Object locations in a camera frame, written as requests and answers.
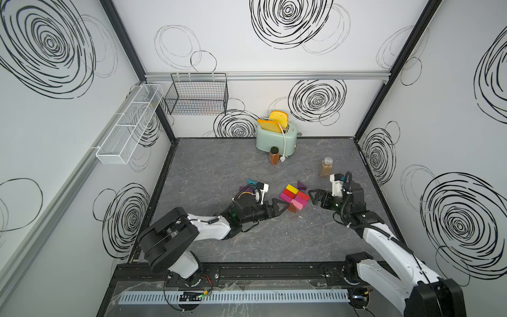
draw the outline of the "mint green toaster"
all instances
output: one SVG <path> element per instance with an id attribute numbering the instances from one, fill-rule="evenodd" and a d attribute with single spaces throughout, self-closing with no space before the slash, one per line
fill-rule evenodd
<path id="1" fill-rule="evenodd" d="M 289 156 L 296 149 L 298 138 L 298 127 L 290 123 L 285 133 L 285 155 Z M 281 133 L 264 130 L 257 123 L 256 147 L 264 152 L 269 152 L 272 147 L 277 147 L 280 156 L 283 155 L 283 135 Z"/>

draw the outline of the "wire basket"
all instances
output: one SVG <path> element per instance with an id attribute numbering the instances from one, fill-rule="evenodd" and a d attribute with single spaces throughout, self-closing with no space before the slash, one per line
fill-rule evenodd
<path id="1" fill-rule="evenodd" d="M 142 85 L 95 156 L 104 164 L 127 164 L 163 96 L 161 85 Z"/>
<path id="2" fill-rule="evenodd" d="M 165 96 L 171 115 L 219 115 L 227 110 L 226 74 L 171 74 Z"/>

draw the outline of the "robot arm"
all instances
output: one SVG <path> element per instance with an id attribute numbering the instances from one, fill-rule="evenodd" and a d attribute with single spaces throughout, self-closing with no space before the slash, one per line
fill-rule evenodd
<path id="1" fill-rule="evenodd" d="M 252 194 L 246 192 L 253 188 Z M 156 221 L 139 235 L 139 245 L 154 273 L 169 269 L 179 274 L 188 286 L 199 282 L 202 265 L 191 251 L 187 251 L 193 241 L 204 239 L 226 240 L 240 232 L 247 232 L 259 221 L 281 215 L 289 204 L 273 198 L 272 204 L 262 202 L 268 185 L 257 183 L 249 185 L 236 197 L 221 214 L 201 217 L 188 214 L 176 207 Z M 247 230 L 242 225 L 254 222 Z"/>
<path id="2" fill-rule="evenodd" d="M 466 316 L 463 292 L 452 279 L 442 279 L 401 243 L 384 221 L 366 209 L 361 186 L 347 172 L 331 175 L 333 191 L 309 191 L 313 204 L 334 210 L 341 225 L 355 230 L 377 250 L 396 276 L 382 268 L 366 252 L 348 255 L 344 277 L 356 284 L 367 282 L 387 298 L 404 316 Z"/>

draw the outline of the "spice jar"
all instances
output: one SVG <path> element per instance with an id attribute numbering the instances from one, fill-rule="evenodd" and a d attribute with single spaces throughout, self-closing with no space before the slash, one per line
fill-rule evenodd
<path id="1" fill-rule="evenodd" d="M 320 177 L 326 177 L 332 174 L 331 169 L 333 168 L 333 159 L 331 157 L 326 157 L 322 161 L 322 167 L 320 168 L 320 172 L 318 173 Z"/>
<path id="2" fill-rule="evenodd" d="M 278 148 L 272 147 L 271 151 L 269 152 L 269 162 L 271 163 L 271 165 L 278 163 L 279 156 L 280 154 L 278 153 Z"/>

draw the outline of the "white mesh basket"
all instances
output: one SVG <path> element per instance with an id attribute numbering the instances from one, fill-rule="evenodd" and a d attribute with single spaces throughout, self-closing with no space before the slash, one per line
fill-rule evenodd
<path id="1" fill-rule="evenodd" d="M 141 86 L 97 151 L 102 163 L 128 163 L 163 96 L 160 85 Z"/>

